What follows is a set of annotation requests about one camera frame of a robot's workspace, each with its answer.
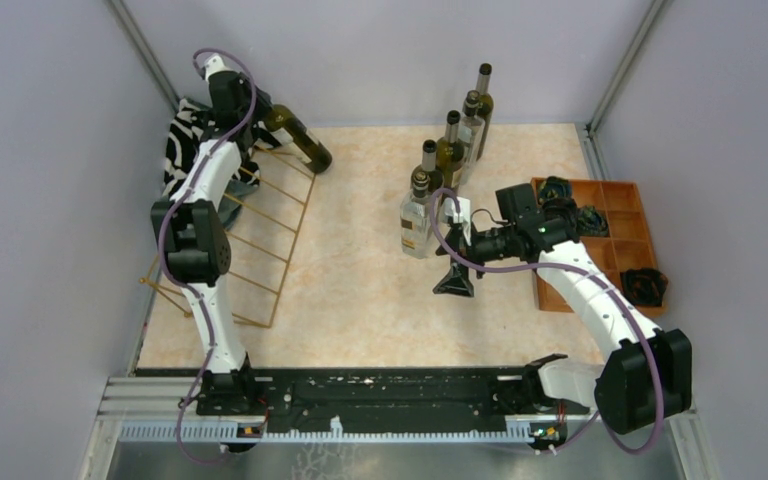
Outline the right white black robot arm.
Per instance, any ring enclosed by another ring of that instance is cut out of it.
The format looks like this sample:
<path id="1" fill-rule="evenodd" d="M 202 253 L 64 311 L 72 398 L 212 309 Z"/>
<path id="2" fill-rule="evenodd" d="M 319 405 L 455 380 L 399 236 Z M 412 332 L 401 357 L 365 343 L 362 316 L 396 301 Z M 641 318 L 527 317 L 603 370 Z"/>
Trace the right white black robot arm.
<path id="1" fill-rule="evenodd" d="M 479 231 L 467 199 L 446 188 L 430 198 L 431 229 L 440 253 L 452 260 L 435 291 L 453 281 L 472 286 L 469 274 L 532 271 L 550 285 L 583 322 L 603 360 L 587 364 L 560 357 L 536 369 L 523 398 L 536 412 L 560 400 L 600 413 L 616 434 L 662 428 L 666 418 L 692 405 L 692 345 L 679 329 L 664 330 L 627 300 L 591 258 L 563 217 L 537 204 L 531 185 L 497 191 L 501 224 Z"/>

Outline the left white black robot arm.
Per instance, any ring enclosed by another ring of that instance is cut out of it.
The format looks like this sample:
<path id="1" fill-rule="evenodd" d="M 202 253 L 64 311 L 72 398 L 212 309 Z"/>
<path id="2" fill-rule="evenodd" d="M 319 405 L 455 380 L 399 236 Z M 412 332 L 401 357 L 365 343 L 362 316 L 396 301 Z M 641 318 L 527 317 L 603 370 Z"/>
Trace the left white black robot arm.
<path id="1" fill-rule="evenodd" d="M 205 351 L 198 375 L 203 389 L 245 414 L 257 406 L 260 388 L 233 331 L 227 287 L 232 251 L 219 207 L 255 143 L 257 87 L 249 70 L 228 52 L 204 48 L 193 60 L 209 87 L 214 124 L 182 186 L 152 206 L 151 220 L 160 268 L 189 303 Z"/>

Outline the clear glass liquor bottle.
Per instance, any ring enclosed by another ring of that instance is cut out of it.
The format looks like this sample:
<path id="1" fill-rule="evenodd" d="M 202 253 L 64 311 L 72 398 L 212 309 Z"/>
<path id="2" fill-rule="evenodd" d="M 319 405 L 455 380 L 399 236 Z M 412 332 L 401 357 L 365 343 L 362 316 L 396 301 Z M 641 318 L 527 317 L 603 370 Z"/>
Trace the clear glass liquor bottle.
<path id="1" fill-rule="evenodd" d="M 416 170 L 400 206 L 402 251 L 417 259 L 426 258 L 429 252 L 432 224 L 430 180 L 427 172 Z"/>

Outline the dark green wine bottle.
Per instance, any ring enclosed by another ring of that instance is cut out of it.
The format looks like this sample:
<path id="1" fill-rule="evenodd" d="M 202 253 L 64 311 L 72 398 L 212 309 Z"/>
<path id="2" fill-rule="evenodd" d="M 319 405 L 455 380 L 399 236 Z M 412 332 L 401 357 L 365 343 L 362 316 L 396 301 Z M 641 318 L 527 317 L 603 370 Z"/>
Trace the dark green wine bottle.
<path id="1" fill-rule="evenodd" d="M 262 122 L 269 135 L 312 173 L 323 173 L 331 166 L 330 151 L 287 106 L 275 104 Z"/>

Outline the dark labelled wine bottle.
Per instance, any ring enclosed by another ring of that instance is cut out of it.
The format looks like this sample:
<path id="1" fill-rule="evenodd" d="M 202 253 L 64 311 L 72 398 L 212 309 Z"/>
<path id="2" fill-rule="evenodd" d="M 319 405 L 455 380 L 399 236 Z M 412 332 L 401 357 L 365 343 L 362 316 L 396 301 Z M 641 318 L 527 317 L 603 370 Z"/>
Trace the dark labelled wine bottle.
<path id="1" fill-rule="evenodd" d="M 433 139 L 425 140 L 422 150 L 422 159 L 417 170 L 424 172 L 428 177 L 427 191 L 432 194 L 443 186 L 444 180 L 443 173 L 437 166 L 437 142 Z"/>

